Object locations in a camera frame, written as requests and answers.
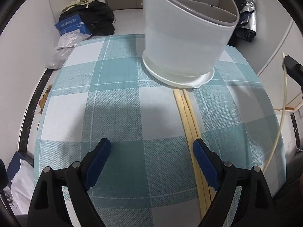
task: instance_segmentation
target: black bag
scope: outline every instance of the black bag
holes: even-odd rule
[[[62,13],[59,22],[78,14],[92,35],[108,36],[115,33],[113,11],[107,4],[97,0],[87,5],[77,5]]]

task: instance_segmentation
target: plaid tablecloth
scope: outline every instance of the plaid tablecloth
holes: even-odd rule
[[[173,88],[147,72],[143,50],[144,35],[104,37],[77,45],[43,110],[35,180],[45,166],[65,168],[106,137],[112,152],[88,192],[106,226],[196,227],[198,195]],[[211,151],[237,167],[264,167],[278,122],[256,74],[236,48],[227,46],[214,78],[189,95]],[[285,182],[285,175],[280,138],[265,175],[272,194]],[[226,226],[232,222],[240,190]],[[70,200],[66,189],[64,195]]]

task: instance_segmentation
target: metal screw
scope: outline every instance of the metal screw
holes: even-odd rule
[[[44,172],[44,173],[47,173],[47,172],[49,172],[50,170],[51,170],[51,168],[50,168],[49,166],[43,168],[43,172]]]
[[[255,171],[255,172],[260,172],[260,171],[261,171],[261,168],[258,167],[258,166],[254,166],[254,171]]]
[[[231,167],[232,163],[228,160],[223,162],[223,165],[225,165],[226,167]]]
[[[77,168],[80,166],[80,161],[75,161],[73,164],[72,164],[73,168]]]

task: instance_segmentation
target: chopsticks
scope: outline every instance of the chopsticks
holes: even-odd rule
[[[194,115],[194,110],[191,105],[191,101],[188,96],[188,93],[185,89],[183,90],[183,95],[180,94],[180,91],[178,89],[175,89],[173,92],[179,109],[180,117],[182,120],[184,132],[191,156],[191,161],[193,164],[199,203],[200,203],[201,217],[203,218],[207,212],[207,209],[210,207],[211,201],[215,197],[215,191],[212,187],[208,186],[208,183],[193,153],[193,146],[192,146],[193,142],[197,138],[201,138],[201,133],[197,123],[196,116]]]

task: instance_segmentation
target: fuzzy black object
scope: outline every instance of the fuzzy black object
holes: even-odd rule
[[[115,33],[115,16],[110,7],[97,0],[87,5],[77,5],[62,13],[59,22],[78,14],[93,36],[109,36]]]
[[[6,174],[6,169],[3,161],[0,159],[0,189],[4,189],[9,183],[9,179]]]

